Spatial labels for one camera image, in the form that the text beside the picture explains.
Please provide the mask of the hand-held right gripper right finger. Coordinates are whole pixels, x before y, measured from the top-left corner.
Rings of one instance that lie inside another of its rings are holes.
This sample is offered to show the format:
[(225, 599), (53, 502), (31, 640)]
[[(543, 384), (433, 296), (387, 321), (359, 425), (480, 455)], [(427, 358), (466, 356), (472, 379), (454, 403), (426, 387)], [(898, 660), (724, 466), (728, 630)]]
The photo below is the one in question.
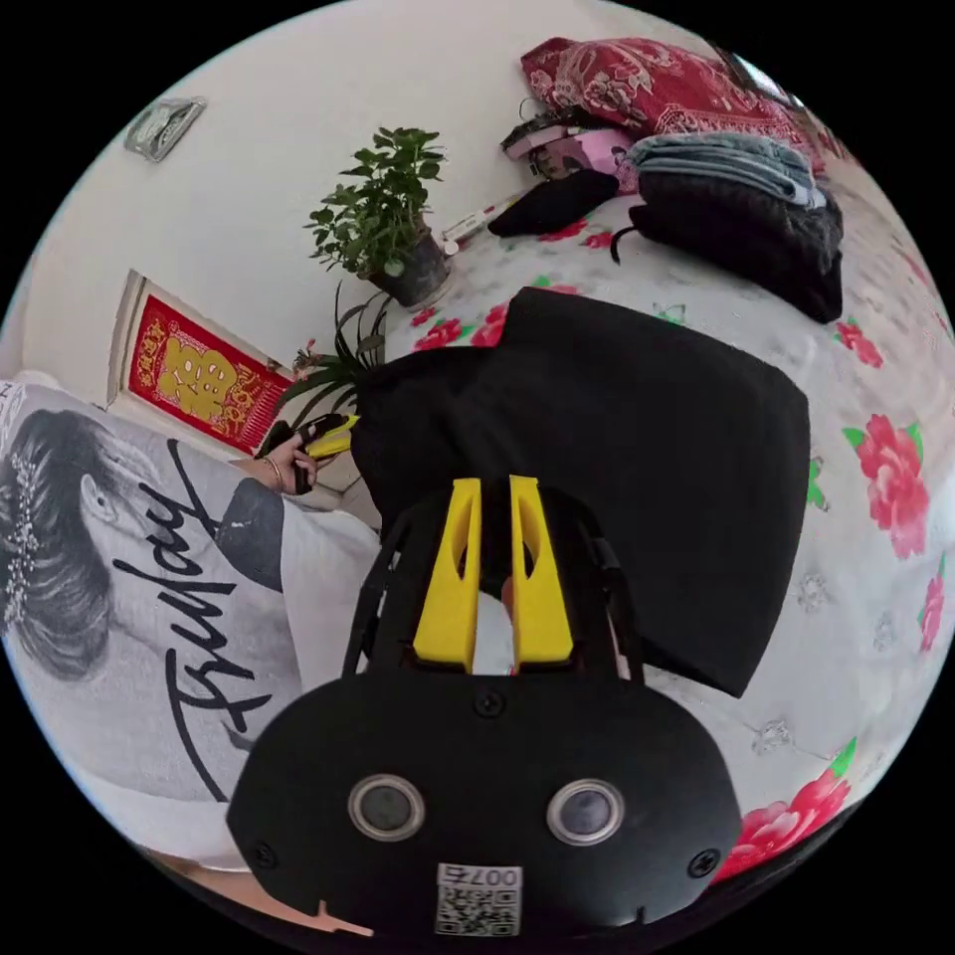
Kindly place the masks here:
[(514, 663), (564, 666), (573, 639), (539, 483), (509, 478)]

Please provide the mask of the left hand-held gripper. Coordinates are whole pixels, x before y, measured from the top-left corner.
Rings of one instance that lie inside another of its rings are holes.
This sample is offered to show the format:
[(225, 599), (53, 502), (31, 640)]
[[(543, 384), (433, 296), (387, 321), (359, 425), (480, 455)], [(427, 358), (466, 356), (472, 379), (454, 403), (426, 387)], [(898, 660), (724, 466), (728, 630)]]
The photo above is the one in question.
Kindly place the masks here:
[(350, 450), (351, 430), (359, 420), (358, 415), (340, 412), (324, 413), (298, 426), (278, 420), (267, 433), (255, 459), (262, 460), (276, 446), (298, 434), (304, 441), (306, 453), (324, 466)]

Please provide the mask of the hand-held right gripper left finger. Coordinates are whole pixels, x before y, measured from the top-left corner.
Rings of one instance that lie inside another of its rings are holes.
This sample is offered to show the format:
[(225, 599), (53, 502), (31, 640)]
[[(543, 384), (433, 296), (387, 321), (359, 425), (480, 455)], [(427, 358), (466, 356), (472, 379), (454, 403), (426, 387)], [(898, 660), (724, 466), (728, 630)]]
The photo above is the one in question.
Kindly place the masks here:
[(424, 664), (474, 664), (481, 522), (480, 481), (474, 477), (456, 480), (412, 644)]

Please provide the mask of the person's left hand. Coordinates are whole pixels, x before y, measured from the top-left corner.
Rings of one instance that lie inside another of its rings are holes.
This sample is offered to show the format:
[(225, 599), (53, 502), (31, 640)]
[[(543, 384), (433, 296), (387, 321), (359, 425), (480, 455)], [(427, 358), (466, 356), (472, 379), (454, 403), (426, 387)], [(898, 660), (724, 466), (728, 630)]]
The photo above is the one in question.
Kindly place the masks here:
[(301, 496), (316, 484), (318, 462), (306, 452), (304, 441), (298, 434), (276, 446), (263, 461), (276, 476), (277, 487), (283, 494)]

